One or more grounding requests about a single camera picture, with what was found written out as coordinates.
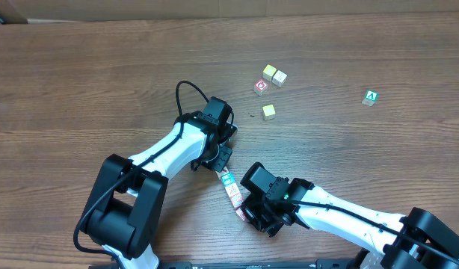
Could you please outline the yellow K wooden block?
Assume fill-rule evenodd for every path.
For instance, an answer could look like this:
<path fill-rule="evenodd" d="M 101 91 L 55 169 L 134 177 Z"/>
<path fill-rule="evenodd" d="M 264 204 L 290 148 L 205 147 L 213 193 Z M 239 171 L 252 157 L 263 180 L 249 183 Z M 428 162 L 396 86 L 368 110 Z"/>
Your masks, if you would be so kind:
<path fill-rule="evenodd" d="M 235 195 L 240 194 L 240 190 L 235 182 L 225 186 L 225 191 L 229 198 L 234 197 Z"/>

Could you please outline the wooden block B and brush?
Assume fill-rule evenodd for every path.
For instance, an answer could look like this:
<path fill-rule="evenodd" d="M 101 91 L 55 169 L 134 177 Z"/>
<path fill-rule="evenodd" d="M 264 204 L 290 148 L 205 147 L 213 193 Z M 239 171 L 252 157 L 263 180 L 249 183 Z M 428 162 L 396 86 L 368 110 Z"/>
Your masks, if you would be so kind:
<path fill-rule="evenodd" d="M 227 167 L 224 167 L 221 172 L 216 172 L 219 179 L 221 179 L 222 176 L 228 173 L 229 173 L 229 169 Z"/>

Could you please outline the red M wooden block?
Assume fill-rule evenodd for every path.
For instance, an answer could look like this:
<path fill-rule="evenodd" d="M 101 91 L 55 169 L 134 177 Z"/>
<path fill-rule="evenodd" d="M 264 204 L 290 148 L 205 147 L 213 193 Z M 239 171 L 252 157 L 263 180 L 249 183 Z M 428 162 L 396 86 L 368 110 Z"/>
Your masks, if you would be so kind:
<path fill-rule="evenodd" d="M 242 221 L 247 221 L 247 218 L 245 217 L 244 212 L 241 210 L 241 208 L 236 209 L 236 214 L 241 218 Z"/>

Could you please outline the blue T wooden block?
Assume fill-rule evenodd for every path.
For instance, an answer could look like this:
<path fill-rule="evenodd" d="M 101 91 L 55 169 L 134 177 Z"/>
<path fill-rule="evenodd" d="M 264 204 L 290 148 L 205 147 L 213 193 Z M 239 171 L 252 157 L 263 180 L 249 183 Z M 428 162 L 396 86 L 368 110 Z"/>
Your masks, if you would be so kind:
<path fill-rule="evenodd" d="M 231 172 L 225 173 L 220 177 L 224 186 L 232 185 L 235 183 L 235 178 Z"/>

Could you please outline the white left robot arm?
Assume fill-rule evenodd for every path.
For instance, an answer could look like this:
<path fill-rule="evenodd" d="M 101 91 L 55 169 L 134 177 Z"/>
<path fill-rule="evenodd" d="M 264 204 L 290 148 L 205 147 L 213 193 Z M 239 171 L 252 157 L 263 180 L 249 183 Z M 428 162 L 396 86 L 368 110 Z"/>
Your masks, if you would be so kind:
<path fill-rule="evenodd" d="M 76 232 L 99 245 L 97 253 L 115 268 L 157 268 L 151 249 L 168 182 L 187 164 L 222 172 L 232 150 L 227 142 L 237 128 L 233 112 L 212 97 L 202 111 L 177 117 L 173 129 L 149 149 L 102 163 Z"/>

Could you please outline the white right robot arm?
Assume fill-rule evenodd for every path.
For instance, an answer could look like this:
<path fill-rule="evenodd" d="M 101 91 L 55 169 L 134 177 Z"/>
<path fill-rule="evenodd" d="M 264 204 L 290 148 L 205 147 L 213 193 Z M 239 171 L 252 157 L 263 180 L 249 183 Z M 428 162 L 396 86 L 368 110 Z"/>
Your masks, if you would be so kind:
<path fill-rule="evenodd" d="M 355 268 L 459 268 L 459 235 L 435 215 L 375 211 L 345 201 L 305 179 L 276 177 L 256 162 L 241 185 L 242 211 L 260 232 L 275 236 L 296 223 L 361 247 Z"/>

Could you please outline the red drawing wooden block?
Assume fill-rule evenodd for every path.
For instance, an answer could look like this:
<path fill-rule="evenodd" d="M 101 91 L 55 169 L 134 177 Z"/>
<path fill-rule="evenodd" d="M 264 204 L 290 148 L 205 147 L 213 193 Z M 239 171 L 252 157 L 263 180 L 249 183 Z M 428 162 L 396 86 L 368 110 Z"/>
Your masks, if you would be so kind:
<path fill-rule="evenodd" d="M 230 201 L 232 203 L 232 206 L 233 208 L 237 209 L 241 206 L 241 204 L 243 203 L 244 199 L 242 197 L 242 195 L 240 193 L 238 194 L 235 194 L 233 196 L 230 197 Z"/>

